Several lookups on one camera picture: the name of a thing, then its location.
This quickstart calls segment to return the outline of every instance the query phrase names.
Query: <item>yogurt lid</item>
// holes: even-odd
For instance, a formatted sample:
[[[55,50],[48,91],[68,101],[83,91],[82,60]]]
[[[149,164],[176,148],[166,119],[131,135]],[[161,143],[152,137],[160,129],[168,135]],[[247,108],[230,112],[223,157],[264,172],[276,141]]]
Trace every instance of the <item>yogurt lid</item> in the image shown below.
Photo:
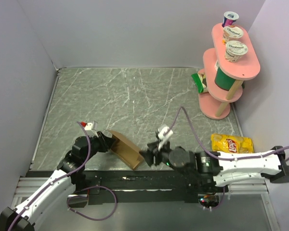
[[[243,55],[248,51],[247,46],[243,42],[239,41],[229,41],[226,43],[226,49],[235,55]]]
[[[244,35],[243,30],[237,26],[225,26],[223,32],[226,36],[234,39],[239,39]]]
[[[223,15],[225,16],[225,18],[230,19],[230,20],[238,20],[239,19],[239,15],[236,12],[227,11]]]

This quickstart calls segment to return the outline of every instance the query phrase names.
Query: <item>wooden dowel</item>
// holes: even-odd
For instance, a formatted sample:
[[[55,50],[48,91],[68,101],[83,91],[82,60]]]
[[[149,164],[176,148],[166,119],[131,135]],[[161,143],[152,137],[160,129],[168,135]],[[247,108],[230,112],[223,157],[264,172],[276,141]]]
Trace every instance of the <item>wooden dowel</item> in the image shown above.
[[[221,105],[219,106],[217,112],[215,113],[215,116],[216,117],[220,117],[228,104],[229,103],[222,102]]]
[[[236,90],[242,85],[243,81],[242,80],[236,80],[231,88],[228,91],[228,94],[226,95],[227,100],[231,100],[236,93]]]

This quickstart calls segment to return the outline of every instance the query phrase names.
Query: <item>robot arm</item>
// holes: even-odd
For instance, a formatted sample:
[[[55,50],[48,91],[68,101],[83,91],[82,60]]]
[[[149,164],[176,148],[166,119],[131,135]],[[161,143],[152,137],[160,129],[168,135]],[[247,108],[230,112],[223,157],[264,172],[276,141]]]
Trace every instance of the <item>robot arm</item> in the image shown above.
[[[115,139],[106,137],[102,132],[94,130],[94,123],[82,124],[90,137],[91,152],[89,159],[97,152],[107,152]],[[12,230],[34,231],[37,230],[49,212],[58,204],[66,201],[66,198],[75,190],[85,188],[85,175],[82,174],[85,167],[69,176],[67,173],[79,168],[88,156],[88,141],[85,136],[78,137],[65,158],[59,163],[57,170],[53,172],[51,177],[27,200],[18,205],[14,210],[10,208],[4,209],[0,215],[0,231],[7,231],[11,223],[17,215],[25,209]]]
[[[149,166],[161,162],[181,174],[188,175],[205,192],[209,187],[224,187],[228,184],[251,179],[269,179],[271,183],[289,182],[289,166],[285,162],[285,152],[267,157],[262,155],[277,150],[254,154],[230,154],[211,152],[213,158],[202,152],[186,151],[182,147],[170,148],[169,138],[173,132],[162,126],[157,132],[157,141],[149,143],[146,151],[140,151]],[[260,156],[261,158],[239,159],[239,157]]]

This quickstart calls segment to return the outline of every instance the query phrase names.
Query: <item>pink shelf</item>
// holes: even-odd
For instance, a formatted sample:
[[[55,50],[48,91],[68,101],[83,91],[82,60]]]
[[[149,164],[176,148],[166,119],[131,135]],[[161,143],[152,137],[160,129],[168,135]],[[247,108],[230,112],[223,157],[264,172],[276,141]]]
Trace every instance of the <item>pink shelf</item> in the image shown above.
[[[240,87],[235,92],[232,99],[230,100],[226,99],[226,95],[228,94],[228,91],[221,89],[215,84],[216,70],[214,68],[214,65],[215,65],[216,59],[217,57],[216,57],[214,48],[206,50],[203,54],[203,64],[204,64],[205,71],[199,71],[199,72],[206,73],[207,87],[211,96],[213,96],[215,99],[221,102],[227,102],[227,103],[235,102],[241,97],[243,93],[243,89],[242,87]]]
[[[223,27],[221,23],[213,27],[212,37],[221,70],[231,78],[238,80],[249,80],[255,78],[258,75],[260,72],[260,64],[247,31],[242,27],[240,28],[244,32],[244,35],[240,41],[248,47],[249,51],[241,59],[239,59],[237,63],[231,63],[225,60],[224,56],[226,46],[222,42]]]
[[[221,102],[214,99],[208,92],[198,95],[200,109],[203,114],[211,119],[224,119],[230,113],[230,105],[228,104],[220,117],[216,117],[215,113]]]

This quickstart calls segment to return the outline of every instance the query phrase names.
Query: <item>green snack bag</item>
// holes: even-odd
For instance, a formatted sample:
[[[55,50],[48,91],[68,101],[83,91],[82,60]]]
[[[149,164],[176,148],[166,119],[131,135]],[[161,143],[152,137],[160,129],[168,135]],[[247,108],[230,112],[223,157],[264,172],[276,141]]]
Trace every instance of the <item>green snack bag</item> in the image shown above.
[[[208,92],[205,73],[192,74],[192,78],[195,81],[199,94]]]

